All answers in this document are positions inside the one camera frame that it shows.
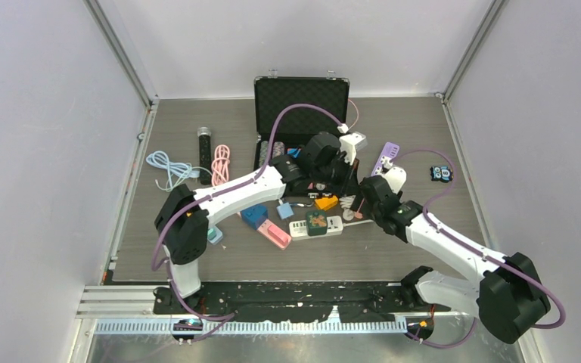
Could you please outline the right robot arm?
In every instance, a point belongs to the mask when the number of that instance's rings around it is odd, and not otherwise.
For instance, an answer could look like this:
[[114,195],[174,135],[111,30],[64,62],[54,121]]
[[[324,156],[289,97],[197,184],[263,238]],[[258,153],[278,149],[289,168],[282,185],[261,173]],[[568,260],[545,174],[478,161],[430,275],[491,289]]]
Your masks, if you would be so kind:
[[421,248],[460,273],[446,276],[420,266],[401,281],[402,302],[411,310],[427,304],[465,313],[503,343],[515,343],[551,310],[533,262],[506,256],[453,231],[415,201],[403,201],[382,175],[364,178],[357,200],[388,235]]

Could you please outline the dark green cube adapter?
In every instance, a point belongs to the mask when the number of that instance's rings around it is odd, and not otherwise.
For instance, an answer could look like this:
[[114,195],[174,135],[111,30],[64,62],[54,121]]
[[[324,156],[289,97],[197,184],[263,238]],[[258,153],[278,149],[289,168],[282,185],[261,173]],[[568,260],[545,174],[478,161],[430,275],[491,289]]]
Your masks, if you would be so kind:
[[308,211],[305,214],[305,221],[308,236],[320,236],[328,231],[328,217],[323,210]]

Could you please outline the light blue usb charger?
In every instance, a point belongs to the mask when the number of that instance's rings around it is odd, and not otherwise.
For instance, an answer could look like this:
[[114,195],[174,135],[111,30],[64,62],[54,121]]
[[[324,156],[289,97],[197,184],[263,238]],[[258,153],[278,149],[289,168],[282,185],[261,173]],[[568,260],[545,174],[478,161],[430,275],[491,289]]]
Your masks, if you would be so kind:
[[281,202],[276,210],[280,219],[288,219],[294,215],[292,206],[287,202]]

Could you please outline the blue cube socket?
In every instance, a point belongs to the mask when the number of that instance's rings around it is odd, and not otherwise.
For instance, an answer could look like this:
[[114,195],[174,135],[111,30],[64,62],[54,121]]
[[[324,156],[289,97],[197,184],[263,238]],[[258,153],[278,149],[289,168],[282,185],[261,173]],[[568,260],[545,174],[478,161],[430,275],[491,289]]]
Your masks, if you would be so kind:
[[257,204],[240,212],[241,219],[253,230],[257,230],[269,217],[268,209],[262,204]]

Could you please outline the pink square adapter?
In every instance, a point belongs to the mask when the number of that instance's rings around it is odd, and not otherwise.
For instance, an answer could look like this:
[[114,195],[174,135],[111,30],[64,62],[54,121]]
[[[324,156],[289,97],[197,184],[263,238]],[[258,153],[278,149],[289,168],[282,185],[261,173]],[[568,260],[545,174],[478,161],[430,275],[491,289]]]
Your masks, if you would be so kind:
[[286,243],[288,241],[287,233],[277,225],[270,225],[268,227],[268,232],[280,243]]

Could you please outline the salmon pink plug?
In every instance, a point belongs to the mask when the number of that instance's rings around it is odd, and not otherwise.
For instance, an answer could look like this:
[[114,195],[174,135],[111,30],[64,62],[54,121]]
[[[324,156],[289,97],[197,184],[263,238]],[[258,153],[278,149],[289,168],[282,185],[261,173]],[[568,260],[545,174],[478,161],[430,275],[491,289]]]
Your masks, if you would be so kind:
[[356,217],[356,213],[353,212],[351,209],[344,209],[342,213],[342,218],[345,221],[352,221]]

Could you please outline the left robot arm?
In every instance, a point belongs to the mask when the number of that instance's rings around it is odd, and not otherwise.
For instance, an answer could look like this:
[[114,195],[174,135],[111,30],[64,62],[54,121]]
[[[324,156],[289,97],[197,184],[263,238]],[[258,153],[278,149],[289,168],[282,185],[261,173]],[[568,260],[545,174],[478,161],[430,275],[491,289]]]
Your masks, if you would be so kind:
[[157,249],[168,259],[172,302],[184,313],[201,304],[198,260],[207,248],[207,231],[223,219],[260,203],[311,193],[341,196],[356,174],[356,154],[367,144],[359,132],[313,136],[297,157],[280,155],[257,170],[223,185],[194,191],[173,189],[155,220]]

